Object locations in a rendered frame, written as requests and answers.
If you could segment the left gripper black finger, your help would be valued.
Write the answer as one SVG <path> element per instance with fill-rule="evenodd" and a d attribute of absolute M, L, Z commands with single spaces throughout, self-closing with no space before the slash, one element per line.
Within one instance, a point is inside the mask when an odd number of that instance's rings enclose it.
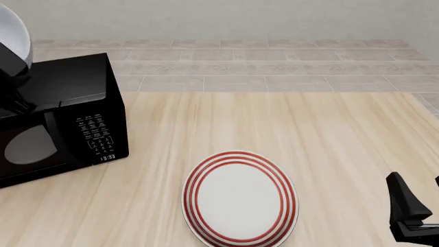
<path fill-rule="evenodd" d="M 23 59 L 0 43 L 0 70 L 12 77 L 27 74 L 29 67 Z"/>

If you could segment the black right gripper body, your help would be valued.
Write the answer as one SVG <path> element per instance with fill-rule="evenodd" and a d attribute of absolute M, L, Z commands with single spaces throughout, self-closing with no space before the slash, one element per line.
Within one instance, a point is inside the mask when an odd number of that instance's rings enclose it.
<path fill-rule="evenodd" d="M 439 243 L 439 224 L 423 224 L 421 220 L 397 222 L 392 218 L 389 222 L 396 242 Z"/>

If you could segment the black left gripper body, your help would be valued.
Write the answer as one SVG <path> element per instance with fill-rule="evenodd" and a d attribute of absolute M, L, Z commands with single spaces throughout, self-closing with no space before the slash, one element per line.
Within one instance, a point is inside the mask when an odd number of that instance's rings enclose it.
<path fill-rule="evenodd" d="M 30 78 L 28 75 L 11 76 L 0 69 L 0 108 L 16 114 L 32 113 L 36 105 L 27 102 L 18 91 Z"/>

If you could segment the white plate with red rings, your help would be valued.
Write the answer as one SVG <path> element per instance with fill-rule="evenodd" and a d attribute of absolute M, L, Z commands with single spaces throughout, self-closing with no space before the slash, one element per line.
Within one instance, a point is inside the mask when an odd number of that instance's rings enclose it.
<path fill-rule="evenodd" d="M 230 150 L 194 166 L 182 185 L 181 208 L 203 247 L 280 247 L 297 223 L 299 203 L 279 166 Z"/>

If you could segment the grey round microwave turntable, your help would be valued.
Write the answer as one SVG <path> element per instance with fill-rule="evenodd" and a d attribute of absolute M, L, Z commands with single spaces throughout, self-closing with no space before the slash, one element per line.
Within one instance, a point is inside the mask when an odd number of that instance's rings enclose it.
<path fill-rule="evenodd" d="M 6 145 L 6 160 L 17 165 L 40 162 L 55 154 L 57 149 L 43 125 L 23 131 Z"/>

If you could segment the black microwave oven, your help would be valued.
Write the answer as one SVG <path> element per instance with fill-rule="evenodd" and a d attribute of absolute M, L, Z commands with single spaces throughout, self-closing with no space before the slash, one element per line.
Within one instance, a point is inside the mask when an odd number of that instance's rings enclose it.
<path fill-rule="evenodd" d="M 126 109 L 107 54 L 36 62 L 27 75 L 18 91 L 35 110 L 0 108 L 0 189 L 129 155 Z M 8 162 L 9 141 L 38 125 L 57 152 L 27 165 Z"/>

